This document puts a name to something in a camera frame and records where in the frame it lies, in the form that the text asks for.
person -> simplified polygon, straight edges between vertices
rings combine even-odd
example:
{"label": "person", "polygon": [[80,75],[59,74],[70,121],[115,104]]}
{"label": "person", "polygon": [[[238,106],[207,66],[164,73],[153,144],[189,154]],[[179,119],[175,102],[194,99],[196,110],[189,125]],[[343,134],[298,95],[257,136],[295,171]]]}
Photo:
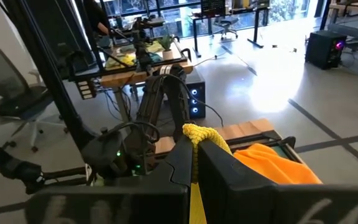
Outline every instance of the person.
{"label": "person", "polygon": [[109,35],[108,17],[95,0],[84,0],[84,8],[93,31],[101,36]]}

concrete floor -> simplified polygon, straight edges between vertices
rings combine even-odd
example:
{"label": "concrete floor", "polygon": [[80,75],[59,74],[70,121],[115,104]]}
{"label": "concrete floor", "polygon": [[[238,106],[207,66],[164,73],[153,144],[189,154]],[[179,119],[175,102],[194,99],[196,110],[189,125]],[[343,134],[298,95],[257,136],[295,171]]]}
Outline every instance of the concrete floor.
{"label": "concrete floor", "polygon": [[[224,124],[267,118],[282,136],[297,138],[296,150],[324,183],[358,184],[358,75],[345,68],[322,71],[304,63],[305,35],[316,26],[318,21],[304,19],[262,28],[259,38],[265,43],[263,49],[255,49],[246,41],[252,37],[252,30],[241,31],[237,40],[222,42],[220,37],[199,37],[202,57],[195,59],[195,64],[221,56],[197,65],[194,72],[206,80],[206,102],[220,113]],[[191,48],[193,40],[182,40],[181,44]],[[345,64],[351,63],[350,56],[343,56]],[[358,72],[357,62],[351,69]],[[91,129],[98,131],[119,123],[109,114],[104,95],[84,101],[72,83],[66,83],[66,87]],[[133,113],[136,107],[133,101]],[[44,114],[49,115],[58,121],[54,105]],[[219,126],[219,119],[207,110],[206,119],[198,123]],[[15,127],[0,126],[0,145]],[[82,166],[70,135],[54,127],[44,127],[44,131],[37,141],[39,152],[30,151],[26,129],[16,139],[17,147],[7,151],[40,164],[47,172]],[[28,198],[20,181],[0,175],[0,223],[25,223],[21,208]]]}

potted plant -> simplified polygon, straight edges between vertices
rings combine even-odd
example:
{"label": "potted plant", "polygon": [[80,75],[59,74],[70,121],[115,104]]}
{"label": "potted plant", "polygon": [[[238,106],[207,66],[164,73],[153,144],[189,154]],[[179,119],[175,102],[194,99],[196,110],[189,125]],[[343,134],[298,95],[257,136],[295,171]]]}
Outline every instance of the potted plant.
{"label": "potted plant", "polygon": [[173,59],[173,54],[171,50],[172,42],[173,42],[173,37],[168,34],[158,39],[158,43],[164,48],[164,51],[162,52],[162,58],[164,60]]}

orange towel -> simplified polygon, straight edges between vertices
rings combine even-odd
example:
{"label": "orange towel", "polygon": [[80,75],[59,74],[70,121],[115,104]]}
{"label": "orange towel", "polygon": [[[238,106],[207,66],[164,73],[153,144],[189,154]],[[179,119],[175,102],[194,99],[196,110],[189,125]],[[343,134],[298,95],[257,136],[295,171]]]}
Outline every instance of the orange towel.
{"label": "orange towel", "polygon": [[278,184],[322,184],[308,166],[282,158],[272,148],[262,144],[236,151],[234,157]]}

gray office chair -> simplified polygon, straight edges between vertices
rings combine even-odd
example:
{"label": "gray office chair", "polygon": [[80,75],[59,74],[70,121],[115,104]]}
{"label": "gray office chair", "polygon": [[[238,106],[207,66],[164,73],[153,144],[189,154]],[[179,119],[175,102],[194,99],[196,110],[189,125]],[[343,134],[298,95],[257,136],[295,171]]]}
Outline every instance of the gray office chair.
{"label": "gray office chair", "polygon": [[42,85],[30,87],[17,68],[0,50],[0,124],[11,122],[21,124],[8,141],[11,147],[16,146],[16,142],[13,141],[15,135],[27,124],[32,130],[30,145],[34,152],[38,151],[38,147],[35,146],[37,135],[44,132],[39,129],[39,124],[58,126],[65,133],[68,132],[64,124],[38,119],[52,102],[53,98],[47,88]]}
{"label": "gray office chair", "polygon": [[235,34],[236,38],[238,38],[237,31],[232,28],[232,25],[234,25],[236,22],[239,21],[239,18],[232,17],[231,19],[224,19],[223,17],[216,17],[214,20],[213,25],[223,28],[222,30],[218,30],[214,32],[213,34],[222,34],[221,40],[223,40],[223,36],[226,35],[228,32]]}

